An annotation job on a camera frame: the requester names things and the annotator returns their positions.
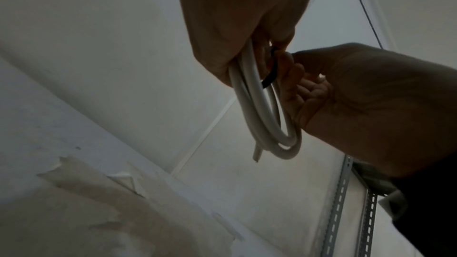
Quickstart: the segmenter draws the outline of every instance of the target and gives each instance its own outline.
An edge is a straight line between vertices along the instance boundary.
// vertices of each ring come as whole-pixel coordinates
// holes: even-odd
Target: dark sleeve
[[[425,257],[457,257],[457,153],[407,178],[392,179],[405,205],[394,226]]]

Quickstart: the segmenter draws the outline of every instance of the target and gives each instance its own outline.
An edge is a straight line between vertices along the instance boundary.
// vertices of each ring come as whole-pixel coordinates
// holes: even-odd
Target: cable coil
[[[263,150],[270,151],[282,159],[295,157],[300,151],[301,129],[294,125],[290,115],[282,108],[288,135],[281,130],[281,119],[275,96],[275,93],[279,96],[279,86],[275,80],[266,87],[270,107],[259,81],[260,76],[251,40],[247,41],[237,60],[237,64],[229,67],[228,73],[244,119],[256,141],[253,159],[258,162]]]

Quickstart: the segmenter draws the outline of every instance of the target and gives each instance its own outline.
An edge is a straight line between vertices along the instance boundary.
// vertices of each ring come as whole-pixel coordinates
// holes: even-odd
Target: white cable
[[[301,129],[294,125],[289,114],[282,109],[288,135],[281,130],[278,103],[275,97],[275,92],[279,95],[279,86],[275,80],[272,86],[266,88],[272,105],[270,108],[260,82],[251,40],[247,41],[237,60],[238,64],[232,64],[228,68],[228,72],[244,119],[251,135],[256,140],[253,159],[258,161],[262,150],[270,151],[282,159],[295,157],[300,151]]]

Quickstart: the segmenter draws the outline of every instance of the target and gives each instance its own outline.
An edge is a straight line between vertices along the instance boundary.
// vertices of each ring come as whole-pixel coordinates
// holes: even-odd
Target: hand
[[[345,44],[280,55],[278,82],[302,129],[391,177],[457,150],[457,70]]]
[[[261,77],[269,42],[285,49],[309,0],[181,0],[196,59],[230,86],[229,63],[252,38]]]

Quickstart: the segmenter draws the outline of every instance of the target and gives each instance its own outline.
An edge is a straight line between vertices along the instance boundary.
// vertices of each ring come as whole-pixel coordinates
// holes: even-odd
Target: metal bracket
[[[343,211],[344,199],[348,189],[349,177],[351,175],[353,158],[345,156],[341,174],[339,176],[337,191],[335,199],[333,200],[332,210],[330,213],[330,220],[328,221],[327,230],[325,232],[324,246],[321,251],[321,257],[333,256],[335,249],[335,241],[337,238],[339,222],[341,220],[341,212]]]
[[[378,196],[367,190],[365,197],[365,207],[362,213],[362,221],[359,232],[359,241],[356,257],[370,257],[371,244],[373,243],[373,229],[375,226],[376,203]]]

